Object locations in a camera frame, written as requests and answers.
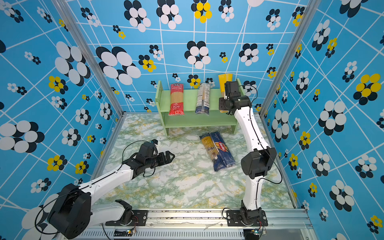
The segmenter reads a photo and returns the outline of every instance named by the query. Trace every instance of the marble tabletop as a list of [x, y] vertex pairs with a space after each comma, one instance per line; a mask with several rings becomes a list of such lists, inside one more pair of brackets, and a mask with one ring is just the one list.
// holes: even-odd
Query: marble tabletop
[[[256, 114], [256, 121], [265, 139], [261, 120]], [[225, 143], [236, 161], [236, 166], [215, 172], [199, 136], [207, 132], [220, 131]], [[96, 204], [123, 199], [133, 208], [239, 208], [245, 191], [247, 177], [240, 165], [247, 153], [244, 136], [239, 129], [234, 134], [231, 127], [186, 127], [169, 130], [166, 137], [156, 114], [127, 114], [120, 134], [115, 142], [104, 173], [121, 163], [122, 151], [137, 140], [160, 141], [159, 152], [169, 150], [175, 154], [171, 164], [156, 168], [150, 177], [138, 176], [105, 194]], [[129, 146], [124, 159], [139, 150], [142, 142]], [[148, 169], [145, 175], [151, 175]], [[275, 165], [268, 172], [267, 178], [280, 181], [280, 174]], [[293, 208], [285, 184], [263, 184], [261, 203], [263, 208]]]

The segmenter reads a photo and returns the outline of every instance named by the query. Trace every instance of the barilla spaghetti package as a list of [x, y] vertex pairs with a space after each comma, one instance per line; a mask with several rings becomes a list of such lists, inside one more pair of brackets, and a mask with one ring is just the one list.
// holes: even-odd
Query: barilla spaghetti package
[[212, 162], [214, 163], [215, 172], [219, 171], [222, 168], [225, 168], [225, 165], [221, 159], [221, 156], [219, 155], [218, 150], [216, 149], [211, 136], [209, 136], [209, 133], [203, 136], [200, 136], [200, 140], [203, 143], [205, 149], [207, 150], [207, 153], [211, 158]]
[[212, 138], [215, 147], [221, 156], [221, 160], [223, 161], [226, 167], [232, 167], [236, 164], [234, 158], [232, 157], [231, 152], [229, 151], [227, 145], [225, 144], [223, 138], [221, 137], [219, 132], [211, 132], [209, 134]]

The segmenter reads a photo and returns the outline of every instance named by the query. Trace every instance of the floral patterned wall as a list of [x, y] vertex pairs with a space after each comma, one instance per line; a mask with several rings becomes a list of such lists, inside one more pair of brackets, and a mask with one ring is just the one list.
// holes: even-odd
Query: floral patterned wall
[[[261, 105], [308, 0], [69, 0], [111, 91], [127, 112], [157, 111], [158, 82], [218, 88], [232, 73]], [[246, 88], [253, 99], [256, 90]]]
[[319, 239], [384, 239], [383, 14], [322, 0], [264, 115]]
[[118, 115], [50, 0], [0, 10], [0, 239], [52, 239], [36, 216], [90, 180]]

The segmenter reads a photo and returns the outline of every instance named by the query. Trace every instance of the barilla logo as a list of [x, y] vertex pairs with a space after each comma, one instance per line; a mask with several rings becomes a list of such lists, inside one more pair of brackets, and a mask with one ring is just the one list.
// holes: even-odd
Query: barilla logo
[[223, 152], [228, 152], [228, 147], [224, 143], [215, 142], [215, 144], [218, 149], [222, 150]]

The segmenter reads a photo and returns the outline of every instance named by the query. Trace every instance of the white and blue pasta package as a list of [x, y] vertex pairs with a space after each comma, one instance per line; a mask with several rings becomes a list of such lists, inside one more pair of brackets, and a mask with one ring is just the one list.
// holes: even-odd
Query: white and blue pasta package
[[196, 114], [204, 113], [209, 115], [209, 95], [211, 92], [211, 87], [209, 83], [202, 83], [199, 88], [199, 93], [197, 94], [196, 102]]
[[220, 132], [210, 132], [209, 135], [212, 138], [215, 147], [221, 156], [221, 160], [226, 167], [232, 167], [236, 164], [235, 159], [233, 158], [231, 152], [229, 151], [227, 145], [225, 144], [223, 137], [220, 135]]

